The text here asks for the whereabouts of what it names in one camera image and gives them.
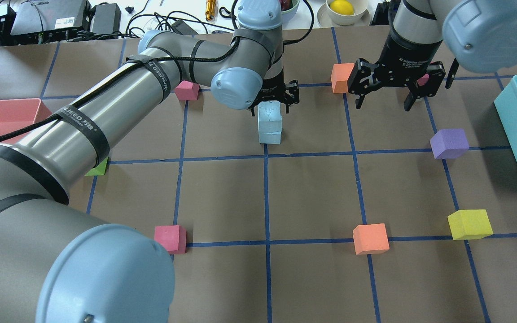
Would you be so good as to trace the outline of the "orange foam block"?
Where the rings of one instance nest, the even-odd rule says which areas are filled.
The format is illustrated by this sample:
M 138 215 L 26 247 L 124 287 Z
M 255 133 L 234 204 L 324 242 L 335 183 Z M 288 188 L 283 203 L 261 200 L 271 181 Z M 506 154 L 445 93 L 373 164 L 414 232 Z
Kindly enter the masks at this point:
M 361 224 L 353 229 L 356 255 L 377 255 L 390 250 L 384 223 Z
M 348 93 L 348 80 L 355 67 L 355 63 L 334 64 L 330 76 L 333 94 Z

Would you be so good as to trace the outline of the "blue bowl with fruit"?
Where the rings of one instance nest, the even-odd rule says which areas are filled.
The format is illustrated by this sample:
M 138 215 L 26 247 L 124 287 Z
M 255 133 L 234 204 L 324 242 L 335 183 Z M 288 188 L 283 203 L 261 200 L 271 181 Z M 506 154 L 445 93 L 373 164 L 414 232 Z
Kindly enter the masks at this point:
M 283 24 L 291 21 L 300 6 L 300 0 L 280 0 Z

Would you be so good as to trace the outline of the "pink foam block far right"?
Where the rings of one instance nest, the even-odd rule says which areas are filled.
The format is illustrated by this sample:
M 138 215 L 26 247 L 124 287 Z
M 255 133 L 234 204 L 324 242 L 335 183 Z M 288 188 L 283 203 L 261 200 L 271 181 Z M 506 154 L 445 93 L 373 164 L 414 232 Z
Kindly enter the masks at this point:
M 183 80 L 174 89 L 174 93 L 180 101 L 197 100 L 199 96 L 200 85 L 197 83 Z

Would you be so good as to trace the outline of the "orange foam block left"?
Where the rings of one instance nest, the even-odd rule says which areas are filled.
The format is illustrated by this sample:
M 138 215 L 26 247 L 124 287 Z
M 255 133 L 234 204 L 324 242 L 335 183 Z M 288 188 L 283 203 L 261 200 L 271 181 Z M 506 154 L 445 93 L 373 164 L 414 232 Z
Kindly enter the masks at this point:
M 390 250 L 384 223 L 361 224 L 353 229 L 356 255 L 377 255 Z

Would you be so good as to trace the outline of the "pink foam block far left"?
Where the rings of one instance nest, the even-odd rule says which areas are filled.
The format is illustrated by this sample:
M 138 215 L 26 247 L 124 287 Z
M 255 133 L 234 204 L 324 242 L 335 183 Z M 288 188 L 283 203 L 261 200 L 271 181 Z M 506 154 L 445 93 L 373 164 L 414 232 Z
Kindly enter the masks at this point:
M 154 240 L 170 255 L 182 255 L 187 249 L 187 230 L 181 225 L 156 226 Z

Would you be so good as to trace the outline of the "light blue foam block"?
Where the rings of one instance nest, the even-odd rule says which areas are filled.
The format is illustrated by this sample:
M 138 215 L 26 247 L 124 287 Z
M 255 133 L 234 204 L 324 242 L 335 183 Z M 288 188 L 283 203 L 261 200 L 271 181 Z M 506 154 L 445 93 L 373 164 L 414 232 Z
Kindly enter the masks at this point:
M 261 144 L 281 144 L 282 131 L 258 131 Z

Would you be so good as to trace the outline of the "yellow foam block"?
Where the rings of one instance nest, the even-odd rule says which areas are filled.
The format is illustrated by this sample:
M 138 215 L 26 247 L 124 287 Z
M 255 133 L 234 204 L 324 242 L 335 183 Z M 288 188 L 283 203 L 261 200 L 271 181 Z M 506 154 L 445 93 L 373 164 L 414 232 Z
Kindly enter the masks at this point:
M 447 220 L 453 240 L 476 240 L 494 234 L 486 210 L 458 210 Z

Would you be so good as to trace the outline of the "pink foam block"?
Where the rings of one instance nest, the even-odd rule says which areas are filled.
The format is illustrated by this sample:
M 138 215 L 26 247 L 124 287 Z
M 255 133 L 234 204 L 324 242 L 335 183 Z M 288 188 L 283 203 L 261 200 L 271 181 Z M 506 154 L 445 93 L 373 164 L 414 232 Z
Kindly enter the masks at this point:
M 429 81 L 429 74 L 423 75 L 421 78 L 419 78 L 416 83 L 419 87 L 425 86 Z
M 154 240 L 170 255 L 182 255 L 187 249 L 187 230 L 181 225 L 156 226 Z
M 200 85 L 197 83 L 183 80 L 174 89 L 174 93 L 180 101 L 197 100 L 199 96 Z

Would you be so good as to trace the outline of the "purple foam block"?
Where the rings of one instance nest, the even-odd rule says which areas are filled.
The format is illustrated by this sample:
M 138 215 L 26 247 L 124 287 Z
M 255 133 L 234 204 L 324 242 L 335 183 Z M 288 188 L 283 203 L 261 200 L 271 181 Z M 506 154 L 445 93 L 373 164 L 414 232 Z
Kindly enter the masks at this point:
M 470 148 L 464 129 L 441 129 L 429 140 L 435 159 L 457 159 Z

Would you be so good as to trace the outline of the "beige bowl with lemon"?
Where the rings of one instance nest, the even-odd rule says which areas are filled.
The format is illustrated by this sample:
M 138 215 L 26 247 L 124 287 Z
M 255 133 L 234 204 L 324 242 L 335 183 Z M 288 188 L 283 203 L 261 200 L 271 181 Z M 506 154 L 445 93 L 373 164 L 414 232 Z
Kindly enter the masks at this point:
M 367 0 L 327 0 L 316 18 L 320 27 L 367 26 L 371 22 Z

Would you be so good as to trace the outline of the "yellow lemon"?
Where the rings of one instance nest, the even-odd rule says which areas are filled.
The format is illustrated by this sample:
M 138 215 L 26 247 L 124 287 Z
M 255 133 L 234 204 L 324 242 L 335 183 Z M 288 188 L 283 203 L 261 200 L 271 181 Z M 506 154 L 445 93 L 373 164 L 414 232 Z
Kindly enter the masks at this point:
M 353 16 L 355 14 L 354 6 L 348 0 L 333 0 L 329 4 L 329 8 L 342 16 Z

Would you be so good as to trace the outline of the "pink foam block near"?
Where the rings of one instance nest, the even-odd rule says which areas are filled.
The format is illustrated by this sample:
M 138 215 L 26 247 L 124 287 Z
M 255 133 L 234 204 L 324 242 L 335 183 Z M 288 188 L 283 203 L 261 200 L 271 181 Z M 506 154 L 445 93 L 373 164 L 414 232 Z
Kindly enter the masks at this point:
M 416 83 L 419 87 L 425 86 L 429 81 L 429 74 L 423 75 L 421 78 L 419 78 Z

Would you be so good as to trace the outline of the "black power adapter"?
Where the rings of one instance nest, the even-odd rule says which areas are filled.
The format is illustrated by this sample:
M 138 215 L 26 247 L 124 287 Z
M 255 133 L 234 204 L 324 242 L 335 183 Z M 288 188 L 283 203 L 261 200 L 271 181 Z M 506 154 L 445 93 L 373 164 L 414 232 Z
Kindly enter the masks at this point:
M 179 35 L 198 35 L 197 31 L 189 26 L 184 20 L 178 19 L 171 24 L 171 29 Z

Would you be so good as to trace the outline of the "orange foam block right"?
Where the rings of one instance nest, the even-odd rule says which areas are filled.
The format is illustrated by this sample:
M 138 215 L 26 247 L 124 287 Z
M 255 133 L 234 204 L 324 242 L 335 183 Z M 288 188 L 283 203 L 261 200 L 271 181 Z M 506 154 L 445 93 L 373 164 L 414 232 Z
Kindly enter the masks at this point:
M 348 93 L 348 80 L 355 67 L 355 63 L 334 64 L 330 76 L 333 94 Z

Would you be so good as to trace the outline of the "green foam block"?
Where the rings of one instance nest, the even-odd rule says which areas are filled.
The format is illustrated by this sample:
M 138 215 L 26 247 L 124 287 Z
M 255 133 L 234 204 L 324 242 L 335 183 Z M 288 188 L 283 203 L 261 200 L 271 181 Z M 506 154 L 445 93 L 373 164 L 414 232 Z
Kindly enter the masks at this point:
M 88 171 L 85 176 L 103 176 L 106 174 L 109 157 L 103 159 L 96 167 Z

